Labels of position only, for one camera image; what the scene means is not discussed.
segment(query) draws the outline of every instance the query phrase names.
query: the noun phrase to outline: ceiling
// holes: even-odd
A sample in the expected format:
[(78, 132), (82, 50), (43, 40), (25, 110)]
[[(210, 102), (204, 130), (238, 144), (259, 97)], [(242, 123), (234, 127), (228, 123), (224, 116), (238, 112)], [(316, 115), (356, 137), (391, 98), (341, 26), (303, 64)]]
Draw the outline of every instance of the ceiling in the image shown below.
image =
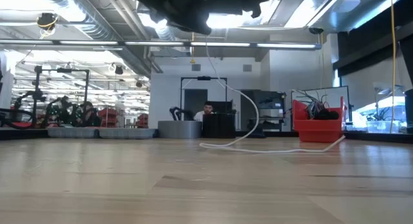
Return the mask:
[[(183, 32), (173, 27), (159, 27), (148, 18), (148, 10), (142, 4), (133, 0), (126, 0), (128, 6), (132, 8), (135, 15), (143, 23), (143, 32), (149, 39), (159, 39), (159, 29), (167, 30), (168, 34), (175, 40), (195, 40), (204, 41), (205, 37), (199, 34)], [(208, 41), (227, 41), (227, 42), (263, 42), (282, 39), (284, 41), (314, 42), (317, 39), (308, 33), (308, 24), (311, 27), (318, 27), (327, 33), (351, 31), (357, 28), (365, 21), (373, 18), (375, 15), (388, 8), (390, 0), (270, 0), (261, 4), (263, 14), (252, 19), (250, 14), (244, 13), (242, 16), (212, 14), (209, 25), (213, 25), (213, 31), (208, 36)], [(115, 30), (122, 39), (141, 39), (137, 36), (136, 31), (122, 18), (120, 13), (115, 9), (110, 0), (88, 0), (97, 10), (98, 15)], [(35, 20), (43, 12), (52, 12), (60, 15), (59, 21), (81, 21), (85, 17), (72, 15), (74, 19), (67, 18), (67, 10), (62, 10), (56, 4), (45, 0), (0, 0), (0, 37), (10, 39), (39, 39), (42, 32), (36, 25)], [(45, 39), (77, 39), (90, 40), (77, 25), (68, 23), (67, 25), (57, 25), (56, 30)], [(142, 46), (128, 47), (133, 54), (140, 58), (146, 59), (146, 51)], [(143, 81), (145, 86), (142, 92), (116, 92), (116, 100), (112, 99), (113, 93), (101, 94), (96, 97), (96, 103), (113, 105), (115, 101), (134, 100), (139, 101), (125, 103), (133, 108), (146, 108), (148, 105), (150, 83), (147, 77), (138, 76), (136, 70), (130, 70), (129, 64), (124, 62), (124, 58), (119, 57), (120, 49), (105, 49), (91, 46), (1, 46), (0, 49), (7, 49), (10, 54), (14, 54), (18, 59), (25, 58), (25, 61), (36, 61), (37, 64), (46, 64), (52, 68), (56, 66), (65, 66), (70, 62), (74, 68), (88, 68), (91, 70), (91, 78), (95, 79), (124, 79), (125, 81), (94, 81), (91, 82), (90, 90), (136, 90), (136, 81)], [(150, 49), (155, 57), (205, 57), (205, 48), (159, 48)], [(254, 48), (209, 48), (212, 57), (255, 57), (260, 60), (259, 56), (263, 53)], [(124, 74), (116, 75), (113, 69), (109, 69), (112, 63), (124, 67)], [(17, 78), (33, 78), (34, 65), (19, 64), (16, 68)], [(84, 79), (82, 75), (74, 75), (75, 79)], [(59, 79), (61, 76), (42, 75), (42, 78), (52, 79), (42, 81), (42, 88), (69, 88), (75, 89), (79, 86), (74, 85), (73, 81), (53, 81), (53, 78)], [(16, 88), (32, 89), (31, 81), (17, 80)], [(23, 91), (16, 90), (15, 96)], [(81, 93), (71, 94), (76, 99), (81, 99)]]

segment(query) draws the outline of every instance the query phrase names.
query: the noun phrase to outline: ventilation pipe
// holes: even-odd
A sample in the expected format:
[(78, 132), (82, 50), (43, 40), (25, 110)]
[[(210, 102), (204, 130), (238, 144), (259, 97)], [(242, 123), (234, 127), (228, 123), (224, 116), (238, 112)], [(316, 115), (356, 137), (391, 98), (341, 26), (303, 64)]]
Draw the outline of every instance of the ventilation pipe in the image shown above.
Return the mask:
[[(93, 40), (100, 41), (122, 41), (122, 37), (108, 24), (105, 18), (96, 10), (89, 0), (49, 0), (61, 8), (80, 8), (85, 14), (84, 23), (93, 23), (90, 26), (77, 26), (80, 31), (84, 32)], [(117, 52), (125, 63), (137, 74), (150, 77), (151, 69), (145, 64), (142, 58), (133, 54), (127, 47)]]

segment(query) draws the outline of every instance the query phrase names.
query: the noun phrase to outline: white cable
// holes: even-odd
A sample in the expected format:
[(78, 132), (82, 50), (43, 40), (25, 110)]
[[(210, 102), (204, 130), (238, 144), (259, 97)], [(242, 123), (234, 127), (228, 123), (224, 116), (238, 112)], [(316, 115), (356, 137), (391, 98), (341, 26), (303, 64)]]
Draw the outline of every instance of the white cable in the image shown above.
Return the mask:
[(327, 148), (325, 148), (325, 149), (323, 149), (323, 150), (307, 150), (307, 149), (292, 149), (292, 150), (246, 150), (246, 149), (236, 149), (236, 148), (229, 147), (229, 146), (231, 146), (231, 145), (233, 145), (233, 144), (241, 141), (242, 139), (245, 139), (246, 137), (248, 137), (249, 135), (251, 135), (251, 134), (255, 131), (255, 129), (257, 128), (258, 123), (259, 123), (258, 107), (256, 106), (256, 104), (255, 104), (247, 95), (245, 95), (245, 94), (242, 93), (241, 91), (231, 88), (230, 86), (228, 86), (228, 84), (225, 84), (225, 86), (221, 84), (221, 82), (220, 82), (221, 78), (220, 78), (220, 76), (219, 76), (219, 74), (218, 74), (218, 71), (217, 71), (217, 69), (215, 68), (215, 66), (214, 66), (214, 64), (213, 64), (213, 62), (212, 62), (212, 60), (211, 60), (211, 57), (209, 56), (208, 39), (207, 39), (206, 36), (205, 36), (205, 47), (206, 47), (206, 56), (208, 57), (208, 60), (209, 60), (209, 62), (210, 62), (210, 64), (211, 64), (212, 68), (214, 69), (215, 75), (216, 75), (216, 77), (218, 78), (218, 80), (217, 80), (218, 83), (219, 83), (222, 87), (225, 88), (225, 86), (226, 86), (228, 89), (230, 89), (230, 90), (232, 90), (232, 91), (234, 91), (234, 92), (237, 92), (237, 93), (241, 94), (241, 95), (244, 96), (247, 100), (249, 100), (249, 101), (252, 103), (252, 105), (254, 106), (255, 110), (256, 110), (257, 121), (256, 121), (256, 124), (254, 125), (253, 129), (252, 129), (250, 132), (248, 132), (246, 135), (244, 135), (243, 137), (241, 137), (241, 138), (239, 138), (239, 139), (236, 139), (236, 140), (234, 140), (234, 141), (232, 141), (232, 142), (230, 142), (230, 143), (223, 144), (223, 145), (215, 145), (215, 144), (209, 144), (209, 143), (200, 143), (200, 144), (199, 144), (200, 147), (205, 148), (205, 149), (219, 149), (219, 150), (227, 150), (227, 151), (234, 151), (234, 152), (245, 152), (245, 153), (254, 153), (254, 154), (284, 154), (284, 153), (292, 153), (292, 152), (323, 153), (323, 152), (326, 152), (326, 151), (330, 150), (330, 149), (331, 149), (332, 147), (334, 147), (337, 143), (339, 143), (340, 141), (342, 141), (343, 139), (345, 139), (345, 136), (342, 136), (342, 137), (339, 138), (337, 141), (335, 141), (333, 144), (329, 145)]

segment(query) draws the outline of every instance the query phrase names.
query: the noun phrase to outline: red storage bin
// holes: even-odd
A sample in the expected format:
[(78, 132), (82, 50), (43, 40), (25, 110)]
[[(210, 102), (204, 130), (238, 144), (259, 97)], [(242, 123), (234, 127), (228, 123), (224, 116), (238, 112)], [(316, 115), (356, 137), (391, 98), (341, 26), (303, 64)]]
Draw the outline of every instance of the red storage bin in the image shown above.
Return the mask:
[(339, 114), (337, 120), (313, 120), (308, 119), (305, 110), (307, 105), (293, 100), (292, 115), (294, 130), (298, 131), (299, 140), (303, 142), (333, 143), (343, 135), (343, 122), (345, 120), (344, 99), (341, 97), (340, 108), (328, 108)]

